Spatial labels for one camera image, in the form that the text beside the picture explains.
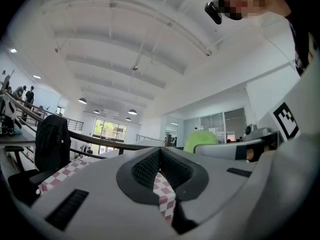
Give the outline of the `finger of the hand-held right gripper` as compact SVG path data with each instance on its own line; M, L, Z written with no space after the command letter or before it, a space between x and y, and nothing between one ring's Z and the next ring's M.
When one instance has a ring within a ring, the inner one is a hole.
M261 138L225 144L199 144L194 153L212 158L233 161L257 162L262 153L275 150L279 144L279 134L271 132Z

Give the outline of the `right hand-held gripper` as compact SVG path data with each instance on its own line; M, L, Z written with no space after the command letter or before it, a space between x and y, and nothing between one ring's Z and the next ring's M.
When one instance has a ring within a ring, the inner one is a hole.
M320 60L315 58L292 89L258 122L260 139L280 145L299 137L320 142Z

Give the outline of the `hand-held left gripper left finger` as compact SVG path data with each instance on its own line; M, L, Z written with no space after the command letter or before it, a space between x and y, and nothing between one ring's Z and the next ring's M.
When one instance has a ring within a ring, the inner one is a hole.
M32 205L48 239L166 240L175 236L175 193L159 174L160 148L92 162Z

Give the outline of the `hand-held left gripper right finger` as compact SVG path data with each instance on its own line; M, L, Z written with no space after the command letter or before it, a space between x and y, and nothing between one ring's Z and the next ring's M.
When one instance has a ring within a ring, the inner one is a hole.
M259 165L160 149L160 168L176 194L171 225L161 235L243 235L256 197Z

